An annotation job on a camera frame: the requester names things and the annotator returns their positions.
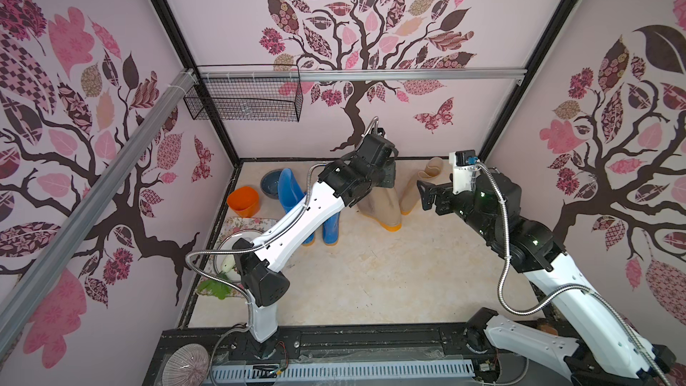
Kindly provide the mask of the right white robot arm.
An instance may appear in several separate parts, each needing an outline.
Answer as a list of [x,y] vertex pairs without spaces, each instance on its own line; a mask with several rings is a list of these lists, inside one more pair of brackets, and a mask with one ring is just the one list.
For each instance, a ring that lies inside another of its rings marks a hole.
[[[675,355],[640,336],[590,284],[544,224],[520,214],[521,188],[482,164],[457,167],[452,181],[416,184],[424,210],[456,214],[505,262],[498,300],[505,312],[482,308],[466,335],[482,353],[509,350],[574,385],[668,384]],[[516,271],[545,297],[515,309],[505,280]]]

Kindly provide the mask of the blue rain boot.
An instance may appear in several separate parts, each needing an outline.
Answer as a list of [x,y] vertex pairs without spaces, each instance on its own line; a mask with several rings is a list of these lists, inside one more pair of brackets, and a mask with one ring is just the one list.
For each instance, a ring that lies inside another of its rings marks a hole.
[[280,172],[277,191],[280,205],[286,214],[296,207],[305,196],[293,171],[289,168],[285,168]]
[[323,223],[323,243],[327,246],[334,246],[339,241],[339,217],[340,213],[334,214]]

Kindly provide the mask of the tall beige rain boot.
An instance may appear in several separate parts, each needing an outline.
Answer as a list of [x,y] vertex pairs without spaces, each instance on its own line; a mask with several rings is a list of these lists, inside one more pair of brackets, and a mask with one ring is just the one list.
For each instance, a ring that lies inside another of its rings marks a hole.
[[375,187],[357,203],[361,214],[372,218],[388,232],[402,228],[398,193],[394,188]]

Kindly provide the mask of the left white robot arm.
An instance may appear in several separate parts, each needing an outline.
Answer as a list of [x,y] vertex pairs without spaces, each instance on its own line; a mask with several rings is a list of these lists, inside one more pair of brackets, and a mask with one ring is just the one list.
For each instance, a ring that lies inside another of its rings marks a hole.
[[[318,167],[323,171],[315,182],[307,182],[305,198],[271,229],[253,241],[241,239],[234,249],[199,250],[186,255],[185,262],[193,272],[242,295],[248,305],[248,321],[240,330],[249,332],[255,341],[264,343],[278,331],[277,303],[290,286],[282,268],[302,243],[332,216],[356,205],[372,189],[393,184],[398,150],[385,139],[378,122],[377,117],[371,120],[353,152],[328,164],[313,165],[309,177]],[[240,284],[196,266],[194,259],[203,256],[233,257]]]

